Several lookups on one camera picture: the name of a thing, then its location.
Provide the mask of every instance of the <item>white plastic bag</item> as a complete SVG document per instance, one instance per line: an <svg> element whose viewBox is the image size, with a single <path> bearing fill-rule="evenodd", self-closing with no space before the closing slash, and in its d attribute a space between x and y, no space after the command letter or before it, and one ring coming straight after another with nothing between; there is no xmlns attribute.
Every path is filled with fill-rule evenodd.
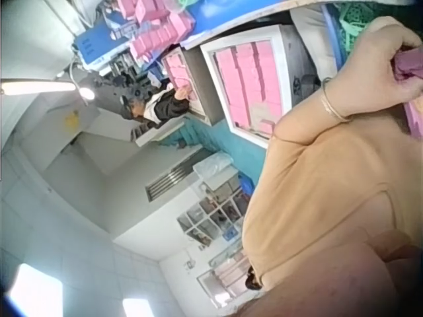
<svg viewBox="0 0 423 317"><path fill-rule="evenodd" d="M195 164L192 168L202 180L208 180L233 163L230 155L217 152Z"/></svg>

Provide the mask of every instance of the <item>bangle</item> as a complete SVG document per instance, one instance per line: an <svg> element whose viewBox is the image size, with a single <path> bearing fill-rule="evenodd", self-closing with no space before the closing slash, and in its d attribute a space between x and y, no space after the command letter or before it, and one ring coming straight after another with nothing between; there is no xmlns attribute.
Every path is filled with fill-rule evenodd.
<svg viewBox="0 0 423 317"><path fill-rule="evenodd" d="M344 116L341 116L339 112L337 112L332 105L330 104L328 97L326 95L326 84L330 81L330 78L325 78L322 82L322 91L323 94L321 95L321 100L323 103L323 106L325 107L325 110L335 119L337 119L339 122L350 122L351 119L345 118Z"/></svg>

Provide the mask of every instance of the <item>air vent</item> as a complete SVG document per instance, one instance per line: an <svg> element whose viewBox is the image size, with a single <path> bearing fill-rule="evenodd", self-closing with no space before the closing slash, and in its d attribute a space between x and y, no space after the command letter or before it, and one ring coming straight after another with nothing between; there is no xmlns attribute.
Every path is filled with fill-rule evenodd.
<svg viewBox="0 0 423 317"><path fill-rule="evenodd" d="M170 172L155 180L152 184L145 187L148 200L153 201L178 184L181 180L192 173L192 167L209 157L213 153L207 149L200 149L178 166L171 169Z"/></svg>

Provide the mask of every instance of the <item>bright light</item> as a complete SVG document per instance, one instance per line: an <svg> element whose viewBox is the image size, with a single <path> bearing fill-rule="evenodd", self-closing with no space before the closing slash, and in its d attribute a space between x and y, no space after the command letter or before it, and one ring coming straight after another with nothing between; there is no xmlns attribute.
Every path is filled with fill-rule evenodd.
<svg viewBox="0 0 423 317"><path fill-rule="evenodd" d="M154 317L148 300L124 299L126 317Z"/></svg>
<svg viewBox="0 0 423 317"><path fill-rule="evenodd" d="M19 94L39 94L41 92L57 92L75 90L73 83L60 81L11 81L1 83L1 89L7 96Z"/></svg>
<svg viewBox="0 0 423 317"><path fill-rule="evenodd" d="M221 293L214 296L214 299L222 306L225 307L227 302L231 299L229 293Z"/></svg>
<svg viewBox="0 0 423 317"><path fill-rule="evenodd" d="M19 266L9 299L26 317L63 317L63 286L27 264Z"/></svg>
<svg viewBox="0 0 423 317"><path fill-rule="evenodd" d="M79 94L81 94L82 98L87 100L94 100L95 98L95 94L90 88L85 88L85 87L80 88Z"/></svg>

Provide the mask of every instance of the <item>lamp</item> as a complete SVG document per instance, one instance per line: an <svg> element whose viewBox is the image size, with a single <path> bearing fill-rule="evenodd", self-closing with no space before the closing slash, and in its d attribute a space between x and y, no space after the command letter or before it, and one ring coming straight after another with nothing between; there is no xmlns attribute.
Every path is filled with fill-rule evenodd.
<svg viewBox="0 0 423 317"><path fill-rule="evenodd" d="M1 79L1 94L17 96L39 94L41 92L74 91L77 86L67 81L49 81L44 79ZM94 100L94 92L86 87L79 88L79 94L87 100Z"/></svg>

